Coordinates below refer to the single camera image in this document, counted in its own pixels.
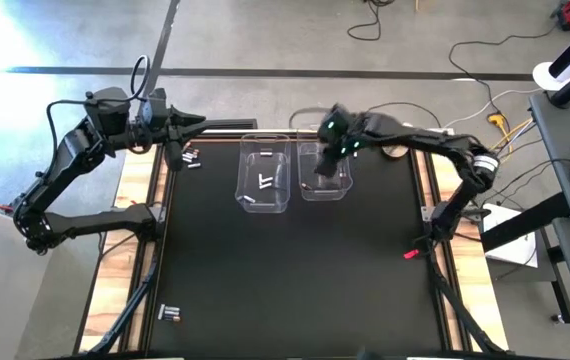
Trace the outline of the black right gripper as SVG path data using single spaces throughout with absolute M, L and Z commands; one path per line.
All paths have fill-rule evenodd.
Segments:
M 314 173 L 319 176 L 334 176 L 338 171 L 340 160 L 363 145 L 363 132 L 365 119 L 363 116 L 346 116 L 349 128 L 346 133 L 332 142 L 325 142 L 325 153 L 320 152 L 318 161 L 314 168 Z

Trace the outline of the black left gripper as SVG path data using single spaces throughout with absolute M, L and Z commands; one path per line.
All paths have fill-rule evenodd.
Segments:
M 158 140 L 164 145 L 164 160 L 169 171 L 181 170 L 183 145 L 206 130 L 205 116 L 177 110 L 173 106 L 162 108 Z

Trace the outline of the clear plastic bin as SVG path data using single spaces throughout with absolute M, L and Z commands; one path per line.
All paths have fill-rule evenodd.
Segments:
M 272 152 L 271 157 L 262 157 L 260 152 Z M 291 141 L 284 134 L 247 134 L 240 141 L 238 178 L 235 198 L 248 213 L 283 213 L 290 200 Z M 261 182 L 260 176 L 273 177 Z M 271 187 L 259 186 L 272 183 Z M 256 200 L 249 203 L 243 196 Z
M 319 176 L 314 173 L 318 155 L 323 145 L 316 140 L 312 130 L 298 131 L 296 133 L 298 155 L 298 179 L 302 197 L 306 201 L 337 201 L 342 199 L 353 185 L 349 160 L 342 159 L 338 163 L 338 171 L 333 177 Z M 345 169 L 347 179 L 344 183 L 339 181 L 339 171 Z M 309 185 L 312 190 L 305 190 L 301 184 Z

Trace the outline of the black table mat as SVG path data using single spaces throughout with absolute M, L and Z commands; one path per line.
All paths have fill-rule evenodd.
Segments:
M 186 358 L 343 357 L 441 348 L 428 265 L 407 259 L 423 232 L 411 158 L 363 151 L 338 201 L 293 193 L 280 214 L 236 201 L 239 147 L 204 143 L 173 183 L 152 353 Z

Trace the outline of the black table support bar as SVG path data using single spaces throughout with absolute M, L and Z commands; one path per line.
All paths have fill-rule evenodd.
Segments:
M 489 252 L 549 225 L 556 218 L 570 216 L 563 193 L 557 193 L 481 234 L 483 250 Z

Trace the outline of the black table leg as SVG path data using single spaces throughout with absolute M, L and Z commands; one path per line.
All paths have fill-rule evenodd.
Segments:
M 570 299 L 558 268 L 558 264 L 565 261 L 564 255 L 559 246 L 549 248 L 547 255 L 554 274 L 551 286 L 559 308 L 559 312 L 551 315 L 550 320 L 554 324 L 570 324 Z

